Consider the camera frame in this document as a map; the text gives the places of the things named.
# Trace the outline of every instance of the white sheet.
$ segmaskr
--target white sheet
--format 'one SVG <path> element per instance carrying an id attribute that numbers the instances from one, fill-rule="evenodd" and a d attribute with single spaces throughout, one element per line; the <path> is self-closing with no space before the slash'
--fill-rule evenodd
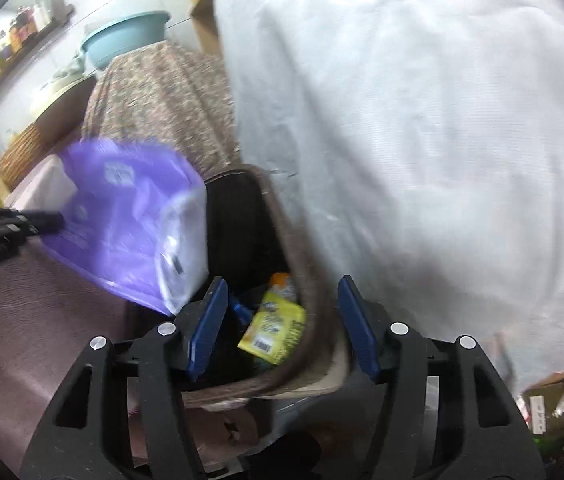
<path id="1" fill-rule="evenodd" d="M 215 0 L 247 162 L 333 286 L 564 368 L 564 0 Z"/>

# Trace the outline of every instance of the label on bag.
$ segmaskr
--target label on bag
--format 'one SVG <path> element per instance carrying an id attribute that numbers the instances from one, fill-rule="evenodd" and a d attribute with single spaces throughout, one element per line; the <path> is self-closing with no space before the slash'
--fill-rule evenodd
<path id="1" fill-rule="evenodd" d="M 531 431 L 533 434 L 546 433 L 546 411 L 544 410 L 544 397 L 542 395 L 529 397 L 531 405 Z"/>

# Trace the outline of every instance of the wicker basket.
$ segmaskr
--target wicker basket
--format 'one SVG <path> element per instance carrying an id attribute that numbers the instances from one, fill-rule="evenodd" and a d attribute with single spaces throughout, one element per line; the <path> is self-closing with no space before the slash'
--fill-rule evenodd
<path id="1" fill-rule="evenodd" d="M 52 144 L 41 135 L 35 124 L 13 140 L 0 158 L 0 177 L 10 191 L 22 182 L 51 147 Z"/>

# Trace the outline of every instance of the yellow package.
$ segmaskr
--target yellow package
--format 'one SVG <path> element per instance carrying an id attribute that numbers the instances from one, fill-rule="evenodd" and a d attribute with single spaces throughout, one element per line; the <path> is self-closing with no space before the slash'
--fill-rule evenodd
<path id="1" fill-rule="evenodd" d="M 301 306 L 267 292 L 238 348 L 280 364 L 300 341 L 305 321 L 306 311 Z"/>

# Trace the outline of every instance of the plastic basin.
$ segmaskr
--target plastic basin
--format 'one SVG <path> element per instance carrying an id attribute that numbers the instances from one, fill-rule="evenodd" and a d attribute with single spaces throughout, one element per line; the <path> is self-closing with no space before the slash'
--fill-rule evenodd
<path id="1" fill-rule="evenodd" d="M 142 12 L 107 23 L 82 40 L 80 48 L 96 68 L 104 69 L 115 56 L 164 40 L 168 12 Z"/>

